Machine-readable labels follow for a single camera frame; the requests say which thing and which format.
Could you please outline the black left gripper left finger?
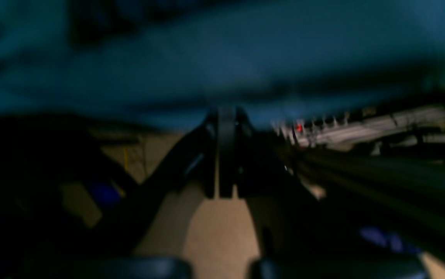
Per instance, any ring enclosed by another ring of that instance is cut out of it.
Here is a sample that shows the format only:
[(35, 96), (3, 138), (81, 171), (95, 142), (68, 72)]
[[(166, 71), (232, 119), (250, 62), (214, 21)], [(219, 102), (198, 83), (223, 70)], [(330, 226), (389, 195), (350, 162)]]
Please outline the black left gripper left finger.
[(183, 253), (192, 216), (213, 196), (219, 113), (210, 112), (138, 184), (122, 171), (125, 197), (102, 218), (102, 252), (128, 256)]

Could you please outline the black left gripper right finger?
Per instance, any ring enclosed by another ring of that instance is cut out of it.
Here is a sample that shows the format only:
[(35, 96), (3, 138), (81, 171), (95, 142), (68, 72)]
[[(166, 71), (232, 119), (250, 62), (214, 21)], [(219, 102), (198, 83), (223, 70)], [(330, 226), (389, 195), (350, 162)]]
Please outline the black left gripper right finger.
[(313, 228), (317, 199), (291, 175), (274, 150), (256, 132), (243, 109), (236, 110), (237, 187), (246, 201), (260, 257), (249, 271), (275, 264), (300, 270), (320, 258)]

